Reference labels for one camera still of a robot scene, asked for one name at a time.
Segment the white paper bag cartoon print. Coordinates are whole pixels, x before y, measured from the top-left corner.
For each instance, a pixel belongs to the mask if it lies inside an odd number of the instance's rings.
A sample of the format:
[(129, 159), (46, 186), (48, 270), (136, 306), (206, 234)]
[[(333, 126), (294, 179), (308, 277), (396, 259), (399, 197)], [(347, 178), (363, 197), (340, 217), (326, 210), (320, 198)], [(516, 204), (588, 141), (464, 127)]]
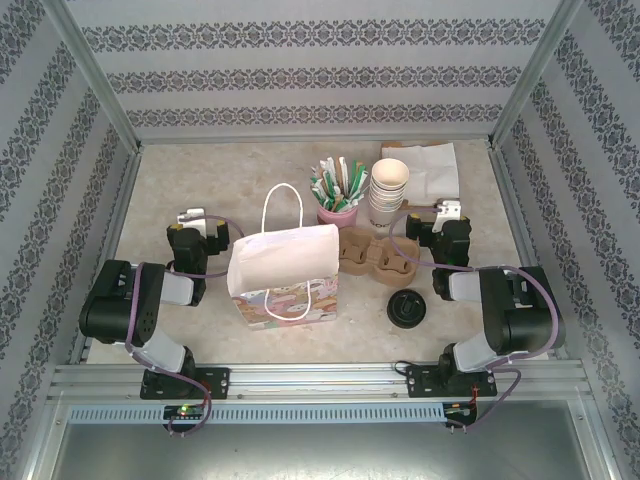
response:
[(333, 321), (337, 318), (339, 229), (334, 224), (305, 226), (298, 203), (293, 229), (269, 231), (266, 217), (273, 186), (264, 201), (261, 230), (236, 240), (227, 273), (231, 300), (254, 330)]

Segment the brown pulp cup carrier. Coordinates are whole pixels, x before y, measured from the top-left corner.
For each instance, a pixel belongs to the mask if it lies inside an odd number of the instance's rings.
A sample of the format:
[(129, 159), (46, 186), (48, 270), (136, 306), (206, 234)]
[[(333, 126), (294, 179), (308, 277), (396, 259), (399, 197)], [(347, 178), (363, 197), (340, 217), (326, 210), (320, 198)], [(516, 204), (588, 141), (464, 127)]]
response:
[(418, 266), (393, 247), (388, 237), (378, 239), (372, 230), (339, 230), (339, 270), (354, 276), (370, 275), (376, 282), (402, 289), (414, 280)]

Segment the white paper napkins stack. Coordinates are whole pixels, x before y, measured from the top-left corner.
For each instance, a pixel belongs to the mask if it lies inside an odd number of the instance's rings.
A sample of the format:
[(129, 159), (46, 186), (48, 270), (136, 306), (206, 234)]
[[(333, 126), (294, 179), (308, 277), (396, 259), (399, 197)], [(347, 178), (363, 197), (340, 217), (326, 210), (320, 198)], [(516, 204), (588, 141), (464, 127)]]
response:
[(410, 206), (427, 207), (459, 200), (460, 186), (454, 145), (382, 147), (382, 158), (403, 162), (409, 169), (404, 198)]

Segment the pink plastic cup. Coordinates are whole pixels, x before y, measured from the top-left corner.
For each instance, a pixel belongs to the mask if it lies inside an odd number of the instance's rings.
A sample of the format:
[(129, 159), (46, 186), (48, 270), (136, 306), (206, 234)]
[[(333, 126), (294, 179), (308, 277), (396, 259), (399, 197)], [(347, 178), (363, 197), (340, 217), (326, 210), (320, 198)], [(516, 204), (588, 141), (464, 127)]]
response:
[(319, 224), (334, 224), (338, 228), (355, 226), (357, 215), (357, 207), (343, 212), (329, 211), (321, 206), (317, 209), (317, 221)]

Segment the green white wrapped stirrer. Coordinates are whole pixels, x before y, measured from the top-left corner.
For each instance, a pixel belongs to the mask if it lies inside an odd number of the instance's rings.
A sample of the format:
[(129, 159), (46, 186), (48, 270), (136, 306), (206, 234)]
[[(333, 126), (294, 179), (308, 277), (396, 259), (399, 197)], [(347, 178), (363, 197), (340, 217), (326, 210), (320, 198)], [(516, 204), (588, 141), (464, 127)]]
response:
[(319, 202), (321, 206), (324, 205), (327, 193), (324, 188), (323, 177), (317, 174), (315, 168), (312, 168), (312, 175), (310, 177), (311, 185), (310, 189), (315, 196), (316, 200)]

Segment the circuit board with green light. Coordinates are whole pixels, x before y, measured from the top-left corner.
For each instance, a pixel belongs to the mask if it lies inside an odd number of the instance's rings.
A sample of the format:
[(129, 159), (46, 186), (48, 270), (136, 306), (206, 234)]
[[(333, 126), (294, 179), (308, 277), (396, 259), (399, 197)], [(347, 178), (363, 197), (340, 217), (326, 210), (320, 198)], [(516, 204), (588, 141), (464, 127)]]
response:
[(193, 404), (183, 404), (183, 405), (174, 405), (174, 406), (166, 406), (163, 412), (163, 419), (165, 421), (200, 421), (204, 414), (206, 413), (206, 408), (201, 405), (193, 405)]

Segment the aluminium side rail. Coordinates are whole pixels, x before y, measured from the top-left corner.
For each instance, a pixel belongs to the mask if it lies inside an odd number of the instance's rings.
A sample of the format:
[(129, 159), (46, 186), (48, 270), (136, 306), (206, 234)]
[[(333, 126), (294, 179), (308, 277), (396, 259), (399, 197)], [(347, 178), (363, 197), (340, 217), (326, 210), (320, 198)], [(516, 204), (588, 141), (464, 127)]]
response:
[(538, 258), (536, 256), (535, 246), (532, 243), (529, 232), (526, 228), (525, 218), (521, 211), (516, 191), (509, 176), (509, 171), (502, 152), (494, 148), (492, 145), (489, 145), (488, 155), (504, 205), (511, 234), (514, 239), (520, 264), (524, 266), (537, 265)]
[[(139, 146), (137, 152), (130, 156), (128, 165), (121, 175), (117, 196), (111, 209), (109, 223), (102, 238), (100, 256), (94, 264), (91, 281), (89, 283), (90, 288), (93, 287), (105, 261), (112, 259), (117, 252), (143, 152), (144, 147)], [(74, 331), (72, 340), (72, 349), (69, 351), (67, 364), (80, 364), (87, 358), (87, 355), (84, 353), (87, 340), (79, 328), (76, 328)]]

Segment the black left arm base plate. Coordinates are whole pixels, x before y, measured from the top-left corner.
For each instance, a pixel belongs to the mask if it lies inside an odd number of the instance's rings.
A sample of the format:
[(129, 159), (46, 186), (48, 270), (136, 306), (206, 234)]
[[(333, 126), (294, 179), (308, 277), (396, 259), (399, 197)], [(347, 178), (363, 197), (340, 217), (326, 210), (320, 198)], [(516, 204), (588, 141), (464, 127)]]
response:
[[(195, 382), (206, 387), (212, 400), (224, 400), (230, 384), (228, 368), (197, 367)], [(145, 370), (140, 388), (142, 400), (203, 400), (203, 391), (189, 382)]]

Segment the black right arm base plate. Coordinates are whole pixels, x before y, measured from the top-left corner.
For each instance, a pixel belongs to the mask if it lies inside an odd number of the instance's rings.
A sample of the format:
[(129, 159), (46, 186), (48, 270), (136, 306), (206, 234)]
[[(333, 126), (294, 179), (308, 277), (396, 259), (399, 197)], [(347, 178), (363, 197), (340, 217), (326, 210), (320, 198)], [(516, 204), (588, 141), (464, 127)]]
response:
[(445, 373), (435, 365), (410, 365), (405, 370), (410, 398), (493, 398), (497, 395), (495, 379), (485, 371)]

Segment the aluminium frame post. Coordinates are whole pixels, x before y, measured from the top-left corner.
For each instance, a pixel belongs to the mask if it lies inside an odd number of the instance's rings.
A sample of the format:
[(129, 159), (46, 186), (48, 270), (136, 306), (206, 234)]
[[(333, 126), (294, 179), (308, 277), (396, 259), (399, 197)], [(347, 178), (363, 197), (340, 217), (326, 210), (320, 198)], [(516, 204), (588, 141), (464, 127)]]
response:
[(533, 54), (489, 135), (492, 148), (502, 144), (508, 136), (531, 91), (541, 78), (555, 49), (583, 3), (584, 0), (559, 0)]
[(137, 153), (141, 141), (125, 109), (119, 102), (106, 73), (99, 65), (82, 29), (74, 19), (66, 0), (40, 0), (40, 2), (80, 68), (88, 85), (105, 110), (119, 138), (124, 142), (129, 152)]

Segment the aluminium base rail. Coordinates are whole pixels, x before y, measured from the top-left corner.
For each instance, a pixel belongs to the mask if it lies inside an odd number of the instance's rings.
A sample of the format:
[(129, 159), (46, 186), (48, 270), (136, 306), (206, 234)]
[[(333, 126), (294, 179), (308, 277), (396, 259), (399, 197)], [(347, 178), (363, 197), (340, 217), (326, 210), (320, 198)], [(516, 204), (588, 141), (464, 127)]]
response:
[[(525, 360), (513, 367), (521, 380), (513, 401), (591, 399), (593, 390), (577, 360)], [(408, 387), (387, 363), (231, 364), (228, 403), (409, 402)], [(143, 368), (132, 364), (58, 366), (46, 393), (67, 404), (139, 403)]]

